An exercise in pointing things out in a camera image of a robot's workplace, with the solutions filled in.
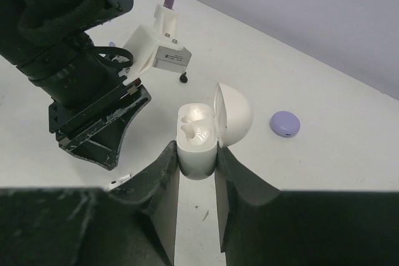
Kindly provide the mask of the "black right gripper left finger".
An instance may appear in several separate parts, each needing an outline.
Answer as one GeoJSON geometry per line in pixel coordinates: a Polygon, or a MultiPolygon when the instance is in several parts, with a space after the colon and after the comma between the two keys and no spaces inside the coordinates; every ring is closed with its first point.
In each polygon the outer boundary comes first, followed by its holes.
{"type": "Polygon", "coordinates": [[[1,264],[173,265],[179,181],[172,141],[111,191],[1,189],[1,264]]]}

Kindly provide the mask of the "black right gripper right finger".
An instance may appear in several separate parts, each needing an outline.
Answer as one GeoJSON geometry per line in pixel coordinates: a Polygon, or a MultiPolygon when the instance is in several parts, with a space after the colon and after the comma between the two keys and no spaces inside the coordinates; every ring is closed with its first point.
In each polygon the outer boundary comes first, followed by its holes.
{"type": "Polygon", "coordinates": [[[397,265],[398,193],[282,191],[219,148],[219,242],[228,265],[397,265]]]}

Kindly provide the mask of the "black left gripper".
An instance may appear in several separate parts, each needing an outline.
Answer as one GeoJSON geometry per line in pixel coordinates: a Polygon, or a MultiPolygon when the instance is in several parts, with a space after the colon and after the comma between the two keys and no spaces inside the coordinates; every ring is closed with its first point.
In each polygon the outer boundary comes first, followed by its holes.
{"type": "Polygon", "coordinates": [[[49,106],[49,131],[68,154],[111,171],[118,165],[127,128],[150,100],[138,78],[85,108],[72,110],[54,102],[49,106]]]}

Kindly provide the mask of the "white earbud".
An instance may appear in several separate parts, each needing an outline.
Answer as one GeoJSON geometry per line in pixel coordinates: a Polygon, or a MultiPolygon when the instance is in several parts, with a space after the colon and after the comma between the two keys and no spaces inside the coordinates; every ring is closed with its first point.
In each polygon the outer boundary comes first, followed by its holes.
{"type": "Polygon", "coordinates": [[[110,182],[109,185],[108,185],[107,191],[112,191],[112,190],[114,190],[115,188],[121,186],[122,184],[124,184],[125,182],[127,182],[128,180],[130,180],[131,178],[132,178],[132,175],[131,175],[131,174],[126,174],[126,175],[124,175],[124,176],[122,176],[122,177],[120,177],[120,178],[111,180],[111,182],[110,182]]]}

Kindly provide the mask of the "white earbud charging case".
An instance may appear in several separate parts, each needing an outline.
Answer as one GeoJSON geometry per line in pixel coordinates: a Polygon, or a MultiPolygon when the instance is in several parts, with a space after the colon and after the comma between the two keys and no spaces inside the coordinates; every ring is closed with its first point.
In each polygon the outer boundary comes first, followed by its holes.
{"type": "Polygon", "coordinates": [[[217,83],[213,106],[189,103],[178,110],[176,144],[180,171],[191,180],[211,176],[218,148],[241,141],[253,122],[247,98],[238,90],[217,83]]]}

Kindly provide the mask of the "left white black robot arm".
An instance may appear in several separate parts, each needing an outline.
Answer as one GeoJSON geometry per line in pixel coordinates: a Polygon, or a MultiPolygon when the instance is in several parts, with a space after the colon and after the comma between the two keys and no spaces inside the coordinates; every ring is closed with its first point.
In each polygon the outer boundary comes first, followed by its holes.
{"type": "Polygon", "coordinates": [[[59,147],[106,170],[117,167],[126,130],[151,96],[127,79],[135,57],[96,46],[87,31],[129,12],[133,0],[1,0],[1,55],[52,99],[59,147]]]}

